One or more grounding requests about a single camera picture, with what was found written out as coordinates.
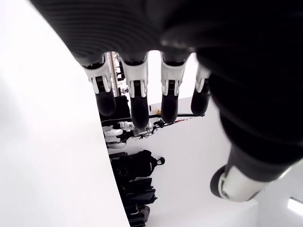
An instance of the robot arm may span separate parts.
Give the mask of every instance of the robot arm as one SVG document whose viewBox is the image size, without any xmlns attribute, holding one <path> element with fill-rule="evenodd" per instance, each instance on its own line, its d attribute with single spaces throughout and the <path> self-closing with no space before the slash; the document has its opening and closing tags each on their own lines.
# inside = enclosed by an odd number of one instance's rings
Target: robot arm
<svg viewBox="0 0 303 227">
<path fill-rule="evenodd" d="M 106 53 L 123 60 L 132 118 L 148 122 L 147 52 L 162 52 L 162 114 L 175 119 L 186 59 L 200 63 L 191 109 L 210 93 L 232 142 L 213 194 L 247 201 L 303 158 L 303 34 L 297 6 L 194 0 L 31 0 L 93 85 L 100 113 L 115 110 Z"/>
</svg>

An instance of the white surface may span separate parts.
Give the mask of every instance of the white surface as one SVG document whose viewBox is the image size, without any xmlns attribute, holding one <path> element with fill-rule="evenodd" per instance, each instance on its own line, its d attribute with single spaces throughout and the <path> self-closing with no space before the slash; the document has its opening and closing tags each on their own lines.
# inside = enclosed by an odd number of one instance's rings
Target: white surface
<svg viewBox="0 0 303 227">
<path fill-rule="evenodd" d="M 303 204 L 300 202 L 297 202 L 293 199 L 289 199 L 288 200 L 288 205 L 287 208 L 289 208 L 290 210 L 296 212 L 297 214 L 303 216 Z"/>
<path fill-rule="evenodd" d="M 290 197 L 303 201 L 302 172 L 303 163 L 299 163 L 258 195 L 260 227 L 303 226 L 303 217 L 287 208 Z"/>
<path fill-rule="evenodd" d="M 179 113 L 190 112 L 191 98 L 179 99 Z M 150 206 L 148 227 L 255 227 L 257 203 L 224 201 L 210 192 L 214 173 L 226 164 L 230 143 L 212 100 L 205 117 L 158 129 L 148 139 L 129 140 L 123 149 L 150 150 L 166 162 L 152 173 L 158 199 Z"/>
<path fill-rule="evenodd" d="M 84 70 L 27 1 L 0 34 L 0 226 L 129 226 Z"/>
</svg>

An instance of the black fabric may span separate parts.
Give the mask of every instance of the black fabric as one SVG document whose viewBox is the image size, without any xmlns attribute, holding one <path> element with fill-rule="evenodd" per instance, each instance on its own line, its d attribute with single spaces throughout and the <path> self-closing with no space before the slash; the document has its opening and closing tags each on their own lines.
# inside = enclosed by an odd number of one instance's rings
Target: black fabric
<svg viewBox="0 0 303 227">
<path fill-rule="evenodd" d="M 143 150 L 129 157 L 128 171 L 133 177 L 150 176 L 157 166 L 157 160 L 152 157 L 152 153 L 149 150 Z"/>
<path fill-rule="evenodd" d="M 155 202 L 155 189 L 145 190 L 144 192 L 127 192 L 123 198 L 123 204 L 147 205 Z"/>
<path fill-rule="evenodd" d="M 153 189 L 151 186 L 152 179 L 151 178 L 145 178 L 138 181 L 132 181 L 128 182 L 125 186 L 125 188 L 129 191 L 139 191 L 142 189 Z"/>
<path fill-rule="evenodd" d="M 116 109 L 110 116 L 103 116 L 99 114 L 102 126 L 111 126 L 111 121 L 114 119 L 130 118 L 131 114 L 129 111 L 128 100 L 126 96 L 115 97 Z"/>
</svg>

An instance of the white plastic part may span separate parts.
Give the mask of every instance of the white plastic part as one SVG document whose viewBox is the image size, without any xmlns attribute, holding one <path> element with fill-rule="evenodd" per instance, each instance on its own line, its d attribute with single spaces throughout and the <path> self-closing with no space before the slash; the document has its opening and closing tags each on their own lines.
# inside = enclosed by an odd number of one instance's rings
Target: white plastic part
<svg viewBox="0 0 303 227">
<path fill-rule="evenodd" d="M 125 142 L 110 142 L 110 143 L 107 143 L 107 146 L 110 149 L 119 149 L 119 148 L 125 148 L 126 147 Z"/>
<path fill-rule="evenodd" d="M 254 181 L 244 175 L 237 167 L 233 166 L 229 170 L 227 177 L 225 177 L 225 173 L 221 175 L 218 190 L 223 199 L 245 202 L 269 183 Z"/>
<path fill-rule="evenodd" d="M 162 93 L 167 96 L 169 92 L 169 81 L 175 81 L 175 92 L 174 95 L 179 95 L 180 85 L 182 83 L 184 70 L 187 60 L 180 66 L 170 66 L 167 65 L 163 60 L 163 53 L 161 53 L 161 83 L 162 83 Z"/>
<path fill-rule="evenodd" d="M 111 81 L 112 71 L 110 68 L 108 52 L 105 53 L 105 61 L 100 68 L 90 70 L 83 67 L 83 69 L 86 72 L 86 75 L 88 76 L 90 83 L 93 85 L 93 89 L 96 94 L 99 94 L 96 77 L 102 77 L 105 91 L 110 92 L 110 90 L 112 89 L 112 81 Z"/>
<path fill-rule="evenodd" d="M 141 96 L 147 96 L 148 84 L 148 54 L 145 61 L 141 65 L 127 65 L 121 58 L 126 84 L 128 85 L 128 93 L 131 98 L 134 98 L 134 81 L 139 80 L 141 85 Z"/>
<path fill-rule="evenodd" d="M 203 65 L 199 64 L 197 74 L 196 74 L 196 90 L 198 93 L 202 91 L 205 79 L 208 79 L 210 76 L 210 70 L 205 68 Z"/>
<path fill-rule="evenodd" d="M 104 131 L 105 136 L 119 136 L 123 133 L 122 129 L 111 129 L 108 131 Z"/>
</svg>

